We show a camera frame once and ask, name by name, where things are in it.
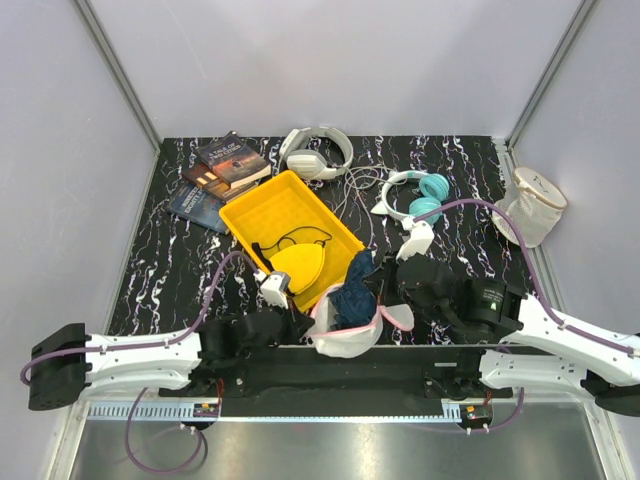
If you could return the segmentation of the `white pink mesh laundry bag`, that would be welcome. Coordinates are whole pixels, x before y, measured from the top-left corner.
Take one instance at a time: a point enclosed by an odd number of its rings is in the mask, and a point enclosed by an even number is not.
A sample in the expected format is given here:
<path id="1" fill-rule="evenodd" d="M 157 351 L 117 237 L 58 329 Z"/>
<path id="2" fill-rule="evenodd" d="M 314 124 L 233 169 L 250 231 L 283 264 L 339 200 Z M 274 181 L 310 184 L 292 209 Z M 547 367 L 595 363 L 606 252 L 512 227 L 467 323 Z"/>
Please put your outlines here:
<path id="1" fill-rule="evenodd" d="M 408 304 L 389 307 L 377 304 L 374 315 L 364 326 L 332 330 L 337 311 L 328 296 L 341 286 L 342 283 L 330 286 L 311 311 L 314 324 L 305 333 L 305 338 L 319 354 L 335 358 L 362 355 L 378 342 L 385 322 L 405 332 L 414 328 L 414 313 Z"/>

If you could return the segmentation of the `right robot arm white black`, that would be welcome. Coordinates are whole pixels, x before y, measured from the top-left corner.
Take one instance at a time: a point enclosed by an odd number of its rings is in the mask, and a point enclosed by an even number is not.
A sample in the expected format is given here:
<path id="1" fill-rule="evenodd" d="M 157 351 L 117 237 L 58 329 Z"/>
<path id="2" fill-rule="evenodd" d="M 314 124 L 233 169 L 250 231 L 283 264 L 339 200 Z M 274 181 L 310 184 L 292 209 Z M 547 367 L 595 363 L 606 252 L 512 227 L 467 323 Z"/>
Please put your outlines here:
<path id="1" fill-rule="evenodd" d="M 444 328 L 456 345 L 476 348 L 438 380 L 449 398 L 511 387 L 574 391 L 627 417 L 639 414 L 639 337 L 603 329 L 553 309 L 507 283 L 454 274 L 417 255 L 384 259 L 382 300 Z"/>

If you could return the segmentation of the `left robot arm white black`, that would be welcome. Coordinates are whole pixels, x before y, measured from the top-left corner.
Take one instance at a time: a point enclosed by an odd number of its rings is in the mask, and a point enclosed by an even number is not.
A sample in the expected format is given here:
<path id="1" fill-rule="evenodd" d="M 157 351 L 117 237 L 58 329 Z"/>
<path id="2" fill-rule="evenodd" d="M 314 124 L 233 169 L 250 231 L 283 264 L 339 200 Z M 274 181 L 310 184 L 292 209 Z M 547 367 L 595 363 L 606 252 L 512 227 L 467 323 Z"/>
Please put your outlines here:
<path id="1" fill-rule="evenodd" d="M 137 394 L 164 397 L 213 395 L 232 384 L 245 361 L 260 350 L 296 345 L 314 320 L 295 306 L 267 306 L 155 335 L 90 335 L 71 323 L 36 344 L 21 378 L 28 408 L 50 411 L 80 399 Z"/>

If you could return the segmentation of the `white mesh cylinder laundry bag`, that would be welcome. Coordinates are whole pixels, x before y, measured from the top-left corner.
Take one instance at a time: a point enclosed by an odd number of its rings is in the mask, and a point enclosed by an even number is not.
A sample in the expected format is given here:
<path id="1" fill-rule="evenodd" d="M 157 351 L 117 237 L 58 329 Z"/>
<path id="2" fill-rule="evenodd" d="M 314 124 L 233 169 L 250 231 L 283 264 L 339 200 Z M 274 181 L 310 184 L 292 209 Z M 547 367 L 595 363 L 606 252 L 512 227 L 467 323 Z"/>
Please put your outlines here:
<path id="1" fill-rule="evenodd" d="M 505 195 L 495 203 L 516 225 L 527 249 L 538 247 L 568 206 L 564 194 L 528 167 L 513 171 Z"/>

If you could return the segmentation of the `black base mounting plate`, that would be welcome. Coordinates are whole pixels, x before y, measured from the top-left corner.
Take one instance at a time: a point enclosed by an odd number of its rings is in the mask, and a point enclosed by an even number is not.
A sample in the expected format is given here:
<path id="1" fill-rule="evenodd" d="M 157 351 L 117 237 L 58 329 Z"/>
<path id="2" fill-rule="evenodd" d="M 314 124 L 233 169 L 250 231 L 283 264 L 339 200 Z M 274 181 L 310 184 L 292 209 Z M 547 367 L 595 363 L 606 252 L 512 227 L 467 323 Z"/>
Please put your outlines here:
<path id="1" fill-rule="evenodd" d="M 512 387 L 489 391 L 480 382 L 484 348 L 469 346 L 375 346 L 351 358 L 330 358 L 311 347 L 260 350 L 248 358 L 231 385 L 209 398 L 222 402 L 315 404 L 363 410 L 368 405 L 415 409 L 426 401 L 511 399 Z"/>

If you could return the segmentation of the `teal white cat-ear headphones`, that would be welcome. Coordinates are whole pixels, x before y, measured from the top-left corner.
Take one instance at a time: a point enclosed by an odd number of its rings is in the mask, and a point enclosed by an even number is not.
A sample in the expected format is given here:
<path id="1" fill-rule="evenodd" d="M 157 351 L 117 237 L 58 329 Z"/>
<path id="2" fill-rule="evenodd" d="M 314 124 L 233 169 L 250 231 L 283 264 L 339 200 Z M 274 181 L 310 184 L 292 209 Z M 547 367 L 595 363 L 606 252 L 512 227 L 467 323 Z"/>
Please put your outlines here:
<path id="1" fill-rule="evenodd" d="M 419 196 L 414 199 L 407 213 L 395 210 L 387 200 L 387 194 L 392 186 L 400 186 L 404 183 L 415 182 L 419 190 Z M 417 170 L 401 172 L 392 171 L 384 183 L 380 200 L 371 209 L 371 213 L 379 216 L 389 216 L 402 222 L 408 217 L 418 217 L 440 208 L 448 199 L 450 185 L 448 180 L 439 173 L 427 173 Z"/>

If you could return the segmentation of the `yellow plastic tray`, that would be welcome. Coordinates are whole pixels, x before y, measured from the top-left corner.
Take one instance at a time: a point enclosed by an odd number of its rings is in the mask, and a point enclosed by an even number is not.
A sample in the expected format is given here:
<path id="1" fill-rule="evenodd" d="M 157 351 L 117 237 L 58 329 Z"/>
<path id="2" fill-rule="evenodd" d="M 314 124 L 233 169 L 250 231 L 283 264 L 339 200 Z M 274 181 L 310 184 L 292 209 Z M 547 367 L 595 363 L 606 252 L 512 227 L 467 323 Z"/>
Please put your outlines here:
<path id="1" fill-rule="evenodd" d="M 315 282 L 294 295 L 301 310 L 311 309 L 332 285 L 344 280 L 347 268 L 364 244 L 294 173 L 286 171 L 220 210 L 220 217 L 263 271 L 273 271 L 271 257 L 289 243 L 325 242 L 323 269 Z"/>

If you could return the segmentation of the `blue bottom book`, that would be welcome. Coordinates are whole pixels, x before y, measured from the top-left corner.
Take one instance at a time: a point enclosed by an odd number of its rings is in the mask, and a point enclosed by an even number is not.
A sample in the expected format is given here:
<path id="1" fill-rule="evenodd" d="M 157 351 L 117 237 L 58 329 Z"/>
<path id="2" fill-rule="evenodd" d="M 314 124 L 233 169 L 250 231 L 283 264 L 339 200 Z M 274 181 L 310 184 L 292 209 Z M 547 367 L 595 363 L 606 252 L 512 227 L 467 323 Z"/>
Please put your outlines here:
<path id="1" fill-rule="evenodd" d="M 223 206 L 219 199 L 183 181 L 169 199 L 166 211 L 209 230 L 228 234 L 229 228 L 219 214 Z"/>

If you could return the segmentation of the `dark brown middle book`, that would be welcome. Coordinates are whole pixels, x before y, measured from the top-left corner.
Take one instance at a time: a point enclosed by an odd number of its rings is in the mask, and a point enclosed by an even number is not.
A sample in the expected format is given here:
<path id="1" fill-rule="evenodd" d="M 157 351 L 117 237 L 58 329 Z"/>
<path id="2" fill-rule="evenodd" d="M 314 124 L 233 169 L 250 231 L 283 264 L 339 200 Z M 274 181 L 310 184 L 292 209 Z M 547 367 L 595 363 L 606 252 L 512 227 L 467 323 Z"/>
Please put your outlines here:
<path id="1" fill-rule="evenodd" d="M 182 170 L 182 177 L 191 184 L 204 190 L 209 195 L 219 199 L 223 203 L 229 203 L 234 199 L 256 188 L 257 181 L 231 188 L 216 177 L 208 167 L 202 163 L 195 164 Z"/>

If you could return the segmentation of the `Tale of Two Cities book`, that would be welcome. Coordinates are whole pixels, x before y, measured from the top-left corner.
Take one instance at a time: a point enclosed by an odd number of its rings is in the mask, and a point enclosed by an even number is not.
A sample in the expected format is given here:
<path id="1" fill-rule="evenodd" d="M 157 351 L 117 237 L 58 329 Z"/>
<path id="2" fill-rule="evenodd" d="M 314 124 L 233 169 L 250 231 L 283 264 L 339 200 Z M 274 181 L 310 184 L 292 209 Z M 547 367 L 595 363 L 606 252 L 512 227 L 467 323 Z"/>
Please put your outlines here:
<path id="1" fill-rule="evenodd" d="M 268 177 L 272 173 L 270 162 L 260 156 L 235 132 L 198 148 L 196 156 L 209 170 L 230 188 Z"/>

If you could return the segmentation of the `white over-ear headphones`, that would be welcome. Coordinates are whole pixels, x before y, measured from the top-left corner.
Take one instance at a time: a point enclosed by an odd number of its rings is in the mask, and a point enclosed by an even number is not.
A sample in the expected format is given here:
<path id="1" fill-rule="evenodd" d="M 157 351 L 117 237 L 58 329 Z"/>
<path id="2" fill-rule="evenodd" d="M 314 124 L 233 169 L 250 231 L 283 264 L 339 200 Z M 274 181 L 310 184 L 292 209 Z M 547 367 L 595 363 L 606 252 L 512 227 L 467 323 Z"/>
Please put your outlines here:
<path id="1" fill-rule="evenodd" d="M 312 137 L 331 140 L 341 150 L 344 164 L 330 166 L 316 150 L 306 148 Z M 351 167 L 354 149 L 350 139 L 339 129 L 329 126 L 293 129 L 279 149 L 280 162 L 303 180 L 333 180 L 344 175 Z"/>

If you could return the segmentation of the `aluminium slotted front rail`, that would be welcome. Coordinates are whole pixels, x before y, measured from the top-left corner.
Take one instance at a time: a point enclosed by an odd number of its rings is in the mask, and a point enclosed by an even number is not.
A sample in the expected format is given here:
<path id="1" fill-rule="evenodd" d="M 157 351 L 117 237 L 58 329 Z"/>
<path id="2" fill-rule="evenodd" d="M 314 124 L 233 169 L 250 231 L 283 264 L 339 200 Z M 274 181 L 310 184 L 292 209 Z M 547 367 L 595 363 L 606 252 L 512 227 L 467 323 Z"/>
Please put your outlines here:
<path id="1" fill-rule="evenodd" d="M 162 421 L 204 426 L 216 421 L 231 423 L 368 423 L 368 424 L 484 424 L 493 416 L 488 404 L 426 401 L 415 409 L 394 410 L 373 404 L 359 411 L 339 408 L 331 402 L 253 404 L 239 400 L 214 401 L 102 401 L 89 406 L 87 418 L 99 421 Z"/>

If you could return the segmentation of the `right aluminium frame post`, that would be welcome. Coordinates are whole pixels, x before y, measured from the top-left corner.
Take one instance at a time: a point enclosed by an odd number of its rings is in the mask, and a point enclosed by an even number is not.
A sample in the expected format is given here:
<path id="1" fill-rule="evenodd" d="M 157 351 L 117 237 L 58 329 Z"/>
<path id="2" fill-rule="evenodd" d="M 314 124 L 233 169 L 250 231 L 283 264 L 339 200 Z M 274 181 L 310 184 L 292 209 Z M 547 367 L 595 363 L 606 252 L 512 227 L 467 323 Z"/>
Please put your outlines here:
<path id="1" fill-rule="evenodd" d="M 558 41 L 550 59 L 542 71 L 529 99 L 519 115 L 510 134 L 505 138 L 508 151 L 513 151 L 523 136 L 528 124 L 534 117 L 538 107 L 545 99 L 556 76 L 579 38 L 582 30 L 588 24 L 592 14 L 599 5 L 598 0 L 581 0 L 573 13 L 567 27 Z"/>

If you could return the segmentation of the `aluminium frame post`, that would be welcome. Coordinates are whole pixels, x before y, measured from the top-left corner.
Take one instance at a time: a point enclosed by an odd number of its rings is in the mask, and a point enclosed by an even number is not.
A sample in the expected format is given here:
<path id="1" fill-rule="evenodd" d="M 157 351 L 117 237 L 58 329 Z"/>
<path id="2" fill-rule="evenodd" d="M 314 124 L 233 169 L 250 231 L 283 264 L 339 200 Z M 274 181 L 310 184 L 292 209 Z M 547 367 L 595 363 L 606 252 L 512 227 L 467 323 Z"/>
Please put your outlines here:
<path id="1" fill-rule="evenodd" d="M 599 5 L 598 0 L 581 0 L 573 13 L 567 27 L 558 41 L 550 59 L 542 71 L 529 99 L 519 115 L 510 134 L 505 138 L 508 151 L 513 151 L 523 136 L 528 124 L 534 117 L 538 107 L 545 99 L 556 76 L 579 38 L 582 30 L 588 24 L 592 14 Z"/>
<path id="2" fill-rule="evenodd" d="M 87 0 L 71 0 L 70 3 L 79 15 L 144 137 L 152 150 L 158 153 L 161 149 L 162 139 L 146 113 L 92 3 Z"/>

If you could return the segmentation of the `left aluminium frame post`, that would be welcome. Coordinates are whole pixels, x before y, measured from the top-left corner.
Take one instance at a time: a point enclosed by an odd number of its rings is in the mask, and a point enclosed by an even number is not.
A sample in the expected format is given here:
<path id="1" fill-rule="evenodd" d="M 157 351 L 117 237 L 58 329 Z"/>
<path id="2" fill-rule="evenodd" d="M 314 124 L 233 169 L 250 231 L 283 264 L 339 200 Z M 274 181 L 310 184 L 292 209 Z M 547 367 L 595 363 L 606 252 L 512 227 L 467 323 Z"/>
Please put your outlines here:
<path id="1" fill-rule="evenodd" d="M 71 0 L 70 3 L 79 15 L 144 137 L 152 150 L 158 153 L 161 149 L 162 139 L 146 113 L 92 3 L 87 0 Z"/>

